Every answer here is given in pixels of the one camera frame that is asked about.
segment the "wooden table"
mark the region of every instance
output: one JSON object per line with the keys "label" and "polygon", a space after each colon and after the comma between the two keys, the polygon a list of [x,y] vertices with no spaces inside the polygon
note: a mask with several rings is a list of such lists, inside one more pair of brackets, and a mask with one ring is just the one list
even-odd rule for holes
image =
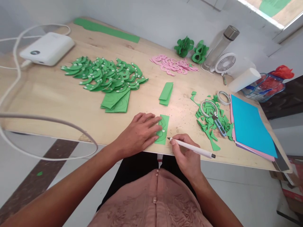
{"label": "wooden table", "polygon": [[[127,127],[134,115],[139,112],[152,112],[156,115],[164,114],[170,117],[167,136],[178,133],[187,133],[201,148],[212,151],[211,143],[196,122],[197,105],[190,99],[191,92],[196,91],[196,102],[201,102],[207,95],[214,95],[219,90],[229,94],[232,92],[223,85],[219,74],[210,75],[199,72],[188,72],[187,75],[176,74],[170,76],[149,59],[152,56],[164,54],[180,59],[175,51],[161,47],[143,38],[139,43],[113,37],[101,32],[88,31],[73,23],[68,24],[72,30],[70,37],[76,46],[54,67],[32,65],[22,72],[23,84],[9,99],[5,111],[37,114],[63,119],[74,123],[86,130],[99,144],[109,144]],[[65,28],[58,29],[64,33]],[[60,70],[62,65],[69,65],[77,57],[88,56],[90,59],[104,57],[115,61],[116,58],[137,64],[149,81],[140,86],[137,91],[131,91],[127,113],[105,113],[100,104],[105,93],[89,92],[79,85],[79,80],[65,76]],[[10,55],[4,56],[1,64],[14,67]],[[0,94],[14,81],[16,71],[0,70]],[[159,104],[159,96],[166,82],[174,82],[174,88],[168,107]],[[246,99],[240,92],[232,93],[246,102],[257,106],[262,120],[280,150],[283,158],[290,167],[285,152],[266,119],[259,103]],[[221,105],[227,118],[230,120],[229,106]],[[2,126],[9,131],[44,135],[75,141],[87,141],[79,131],[65,125],[28,119],[5,119]],[[228,163],[240,166],[249,166],[267,170],[276,170],[272,162],[236,146],[228,138],[216,134],[221,147],[214,152],[217,156],[214,162]],[[147,151],[172,154],[167,140],[165,145],[153,144]]]}

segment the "white power bank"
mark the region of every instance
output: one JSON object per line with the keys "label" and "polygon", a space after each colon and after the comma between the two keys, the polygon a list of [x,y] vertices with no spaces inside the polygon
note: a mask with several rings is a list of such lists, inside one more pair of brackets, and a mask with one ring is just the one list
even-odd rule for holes
{"label": "white power bank", "polygon": [[71,37],[49,32],[21,51],[20,56],[37,64],[53,66],[74,45]]}

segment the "hand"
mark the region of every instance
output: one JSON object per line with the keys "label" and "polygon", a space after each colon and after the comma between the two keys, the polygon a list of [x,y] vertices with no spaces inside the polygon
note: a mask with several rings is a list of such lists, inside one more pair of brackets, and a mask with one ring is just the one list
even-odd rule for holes
{"label": "hand", "polygon": [[161,125],[155,125],[161,119],[162,117],[155,117],[153,113],[138,113],[134,116],[129,126],[111,143],[117,148],[120,160],[137,154],[153,144],[159,138],[155,133],[162,130]]}
{"label": "hand", "polygon": [[192,182],[194,179],[198,179],[201,172],[201,166],[200,166],[200,155],[197,153],[194,153],[192,150],[184,148],[184,152],[181,151],[179,144],[174,140],[181,140],[185,143],[194,145],[196,147],[200,147],[198,144],[196,144],[188,134],[177,134],[173,136],[173,139],[170,141],[170,144],[173,146],[173,152],[176,157],[178,166],[184,176]]}

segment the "black pants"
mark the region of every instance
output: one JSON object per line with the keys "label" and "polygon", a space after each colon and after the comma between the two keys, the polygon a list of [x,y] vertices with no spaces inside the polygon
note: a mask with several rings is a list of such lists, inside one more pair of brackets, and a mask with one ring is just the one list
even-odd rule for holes
{"label": "black pants", "polygon": [[[123,159],[118,172],[111,183],[105,197],[102,200],[100,207],[113,195],[115,194],[122,186],[131,183],[154,169],[158,169],[159,164],[157,161],[157,154],[140,152],[136,155]],[[161,168],[166,169],[171,172],[173,175],[182,180],[187,187],[192,191],[195,197],[196,193],[193,187],[190,185],[188,179],[181,172],[176,158],[170,155],[163,155]]]}

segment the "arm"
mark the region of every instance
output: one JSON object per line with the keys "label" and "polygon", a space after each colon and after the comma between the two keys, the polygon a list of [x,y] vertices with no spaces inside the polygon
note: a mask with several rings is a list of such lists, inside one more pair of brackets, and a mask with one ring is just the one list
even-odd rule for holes
{"label": "arm", "polygon": [[[173,138],[200,147],[187,134],[178,134]],[[178,166],[195,190],[198,203],[208,221],[214,227],[243,227],[201,172],[200,155],[189,149],[182,153],[179,144],[174,140],[171,140],[170,143],[173,146]]]}
{"label": "arm", "polygon": [[117,161],[154,143],[158,138],[154,133],[162,130],[162,126],[154,125],[160,119],[152,113],[137,114],[114,142],[10,217],[1,227],[63,226],[96,182]]}

